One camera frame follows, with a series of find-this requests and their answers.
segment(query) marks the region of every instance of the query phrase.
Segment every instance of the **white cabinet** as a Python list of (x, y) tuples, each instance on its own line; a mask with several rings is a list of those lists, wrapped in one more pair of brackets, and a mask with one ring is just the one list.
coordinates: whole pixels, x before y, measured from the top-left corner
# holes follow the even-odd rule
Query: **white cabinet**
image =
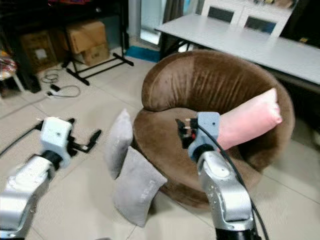
[(257, 5), (251, 0), (205, 0), (201, 14), (278, 37), (291, 13), (291, 9)]

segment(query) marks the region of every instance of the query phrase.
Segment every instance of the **white table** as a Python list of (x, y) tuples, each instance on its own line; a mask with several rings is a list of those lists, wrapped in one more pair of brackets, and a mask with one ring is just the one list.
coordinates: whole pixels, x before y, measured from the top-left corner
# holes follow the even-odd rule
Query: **white table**
[(183, 16), (164, 23), (156, 30), (259, 64), (274, 70), (271, 72), (276, 77), (284, 74), (285, 81), (309, 90), (320, 89), (318, 48), (201, 15)]

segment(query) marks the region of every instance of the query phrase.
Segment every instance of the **chair backrest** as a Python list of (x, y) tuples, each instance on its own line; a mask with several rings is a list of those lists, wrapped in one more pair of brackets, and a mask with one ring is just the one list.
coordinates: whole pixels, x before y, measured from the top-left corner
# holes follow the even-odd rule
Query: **chair backrest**
[(287, 91), (255, 64), (209, 50), (173, 54), (156, 64), (145, 77), (142, 104), (153, 112), (188, 108), (224, 114), (271, 88), (277, 90), (283, 122), (263, 136), (242, 144), (242, 155), (254, 154), (252, 150), (247, 153), (246, 146), (257, 145), (261, 149), (262, 142), (265, 148), (282, 146), (282, 142), (290, 139), (294, 126), (294, 111)]

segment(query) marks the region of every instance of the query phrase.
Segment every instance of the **cabinet door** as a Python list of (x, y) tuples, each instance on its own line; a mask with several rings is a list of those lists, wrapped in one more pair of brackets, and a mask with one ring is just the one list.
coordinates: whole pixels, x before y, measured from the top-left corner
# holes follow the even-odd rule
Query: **cabinet door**
[(225, 0), (205, 0), (201, 15), (237, 25), (244, 7)]
[(279, 37), (288, 18), (288, 16), (274, 12), (244, 7), (238, 25), (242, 28), (248, 28)]

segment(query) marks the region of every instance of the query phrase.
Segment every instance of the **chair leg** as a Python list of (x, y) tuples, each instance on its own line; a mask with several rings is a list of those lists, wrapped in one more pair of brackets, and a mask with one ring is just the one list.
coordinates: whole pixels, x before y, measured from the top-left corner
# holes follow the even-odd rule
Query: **chair leg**
[(0, 104), (4, 104), (5, 103), (5, 101), (4, 101), (4, 99), (3, 99), (3, 97), (2, 97), (2, 93), (0, 92)]
[(19, 88), (20, 92), (24, 92), (25, 89), (24, 89), (24, 87), (22, 86), (22, 84), (21, 84), (18, 76), (17, 76), (16, 74), (14, 74), (12, 77), (13, 77), (15, 83), (18, 85), (18, 88)]

